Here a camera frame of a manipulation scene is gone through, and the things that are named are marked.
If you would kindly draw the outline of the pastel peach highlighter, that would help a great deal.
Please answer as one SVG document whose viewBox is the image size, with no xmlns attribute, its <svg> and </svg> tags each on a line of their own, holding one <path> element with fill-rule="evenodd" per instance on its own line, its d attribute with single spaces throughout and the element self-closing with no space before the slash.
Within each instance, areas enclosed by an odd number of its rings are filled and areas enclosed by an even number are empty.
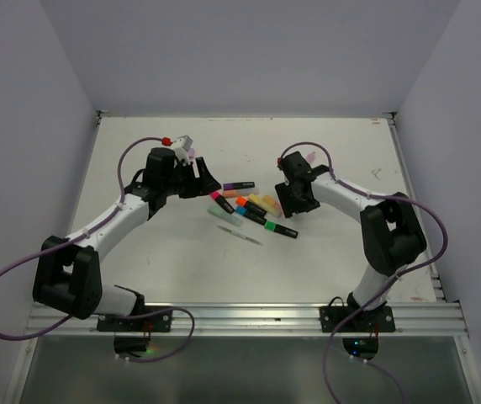
<svg viewBox="0 0 481 404">
<path fill-rule="evenodd" d="M 271 195 L 264 194 L 262 197 L 263 201 L 273 208 L 276 217 L 280 217 L 283 214 L 283 210 L 279 202 L 274 199 Z"/>
</svg>

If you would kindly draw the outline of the green cap black highlighter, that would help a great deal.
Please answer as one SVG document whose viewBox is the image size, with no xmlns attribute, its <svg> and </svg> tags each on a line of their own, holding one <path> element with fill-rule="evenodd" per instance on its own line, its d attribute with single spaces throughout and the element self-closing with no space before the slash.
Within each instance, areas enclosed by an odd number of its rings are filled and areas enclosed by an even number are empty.
<svg viewBox="0 0 481 404">
<path fill-rule="evenodd" d="M 278 223 L 274 223 L 274 222 L 271 222 L 271 221 L 267 221 L 264 225 L 264 228 L 268 231 L 271 231 L 271 232 L 274 232 L 274 233 L 277 233 L 277 234 L 280 234 L 280 235 L 283 235 L 283 236 L 286 236 L 286 237 L 290 237 L 290 238 L 293 238 L 293 239 L 296 239 L 299 235 L 299 233 L 293 229 L 290 229 L 286 226 L 282 226 L 282 225 L 279 225 Z"/>
</svg>

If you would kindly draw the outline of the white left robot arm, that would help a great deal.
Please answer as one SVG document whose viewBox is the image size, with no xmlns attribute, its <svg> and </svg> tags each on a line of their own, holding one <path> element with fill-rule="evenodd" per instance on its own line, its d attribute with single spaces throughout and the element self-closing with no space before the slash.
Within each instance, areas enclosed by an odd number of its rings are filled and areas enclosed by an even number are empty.
<svg viewBox="0 0 481 404">
<path fill-rule="evenodd" d="M 127 330 L 141 328 L 146 319 L 144 296 L 104 284 L 102 261 L 163 208 L 169 197 L 191 199 L 219 188 L 202 157 L 184 162 L 171 149 L 152 149 L 145 167 L 122 186 L 119 200 L 108 210 L 80 231 L 44 241 L 32 290 L 34 301 L 78 319 L 114 316 Z"/>
</svg>

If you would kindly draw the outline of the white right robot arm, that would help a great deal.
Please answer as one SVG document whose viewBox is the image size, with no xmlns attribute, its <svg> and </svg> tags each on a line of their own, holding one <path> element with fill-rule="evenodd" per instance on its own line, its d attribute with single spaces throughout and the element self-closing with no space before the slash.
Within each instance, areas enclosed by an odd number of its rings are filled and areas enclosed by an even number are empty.
<svg viewBox="0 0 481 404">
<path fill-rule="evenodd" d="M 325 165 L 311 167 L 296 151 L 277 160 L 284 181 L 275 190 L 285 217 L 308 213 L 322 204 L 338 209 L 361 228 L 367 268 L 349 294 L 346 320 L 365 330 L 376 320 L 388 293 L 382 288 L 426 250 L 426 238 L 407 195 L 372 194 L 340 180 Z"/>
</svg>

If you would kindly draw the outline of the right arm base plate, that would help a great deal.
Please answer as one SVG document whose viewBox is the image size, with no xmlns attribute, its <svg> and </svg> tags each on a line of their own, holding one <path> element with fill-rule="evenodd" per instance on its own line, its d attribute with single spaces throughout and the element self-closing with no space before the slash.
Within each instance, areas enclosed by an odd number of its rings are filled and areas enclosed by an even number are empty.
<svg viewBox="0 0 481 404">
<path fill-rule="evenodd" d="M 349 294 L 346 300 L 339 296 L 333 298 L 328 305 L 319 308 L 321 331 L 332 333 L 337 325 L 358 308 L 352 294 Z M 380 335 L 396 330 L 392 309 L 383 303 L 374 310 L 360 312 L 345 322 L 338 332 L 365 334 L 365 337 L 343 338 L 342 345 L 353 357 L 371 360 L 378 353 Z"/>
</svg>

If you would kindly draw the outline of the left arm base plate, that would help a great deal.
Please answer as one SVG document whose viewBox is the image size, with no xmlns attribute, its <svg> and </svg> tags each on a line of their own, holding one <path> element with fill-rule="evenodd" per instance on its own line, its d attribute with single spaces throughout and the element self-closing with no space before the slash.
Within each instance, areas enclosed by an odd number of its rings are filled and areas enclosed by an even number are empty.
<svg viewBox="0 0 481 404">
<path fill-rule="evenodd" d="M 134 312 L 142 318 L 126 320 L 103 315 L 98 319 L 99 332 L 112 332 L 114 352 L 129 358 L 140 359 L 151 347 L 154 334 L 171 331 L 172 308 L 169 306 L 142 306 Z"/>
</svg>

